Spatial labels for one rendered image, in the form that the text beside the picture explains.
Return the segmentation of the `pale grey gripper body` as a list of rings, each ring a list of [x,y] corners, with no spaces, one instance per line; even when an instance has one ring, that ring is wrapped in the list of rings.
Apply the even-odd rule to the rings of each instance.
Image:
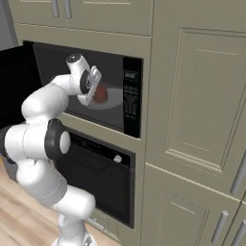
[[[98,84],[100,83],[102,78],[101,72],[98,68],[93,65],[90,69],[90,72],[86,78],[86,88],[88,92],[86,93],[86,98],[91,99],[96,91]]]

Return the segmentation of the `red round food item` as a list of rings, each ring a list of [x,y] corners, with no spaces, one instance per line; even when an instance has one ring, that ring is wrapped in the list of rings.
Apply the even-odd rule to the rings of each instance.
[[[104,86],[98,86],[93,96],[96,103],[105,103],[108,100],[108,92]]]

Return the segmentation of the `grey microwave turntable plate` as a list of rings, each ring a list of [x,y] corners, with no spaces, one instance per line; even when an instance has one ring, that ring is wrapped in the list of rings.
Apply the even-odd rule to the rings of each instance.
[[[108,92],[108,100],[105,103],[96,103],[91,99],[87,99],[86,95],[72,96],[69,99],[69,107],[75,109],[89,109],[89,110],[109,110],[120,106],[123,103],[123,90],[116,87],[106,87]]]

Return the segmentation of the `black built-in microwave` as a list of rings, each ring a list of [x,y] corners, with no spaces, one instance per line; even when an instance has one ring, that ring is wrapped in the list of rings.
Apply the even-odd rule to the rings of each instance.
[[[109,110],[72,110],[68,105],[66,112],[126,135],[140,136],[142,59],[27,40],[23,43],[33,46],[38,75],[44,86],[55,76],[69,71],[65,59],[70,55],[80,54],[89,65],[95,65],[102,73],[98,86],[121,88],[123,103]]]

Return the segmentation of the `black microwave door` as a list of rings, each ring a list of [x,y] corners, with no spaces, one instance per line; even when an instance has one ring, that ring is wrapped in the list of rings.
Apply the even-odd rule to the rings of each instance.
[[[31,43],[0,51],[0,129],[24,121],[21,105],[41,87]]]

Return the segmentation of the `tall beige cupboard door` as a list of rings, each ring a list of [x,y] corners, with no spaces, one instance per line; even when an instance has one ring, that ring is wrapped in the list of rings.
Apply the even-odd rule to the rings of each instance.
[[[156,0],[148,163],[230,193],[246,151],[246,0]]]

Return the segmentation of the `black built-in oven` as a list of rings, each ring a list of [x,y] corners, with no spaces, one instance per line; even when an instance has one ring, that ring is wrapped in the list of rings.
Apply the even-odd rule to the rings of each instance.
[[[70,128],[68,153],[55,167],[70,185],[96,199],[96,208],[126,226],[135,226],[135,153]],[[113,159],[118,155],[120,163]]]

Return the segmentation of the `beige drawer front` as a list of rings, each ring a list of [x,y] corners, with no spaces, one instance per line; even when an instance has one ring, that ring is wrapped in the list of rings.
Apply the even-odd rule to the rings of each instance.
[[[89,218],[96,220],[99,224],[103,225],[105,229],[101,231],[86,222],[89,226],[93,227],[95,230],[109,237],[121,246],[140,246],[140,232],[138,230],[127,227],[99,209],[96,209]]]

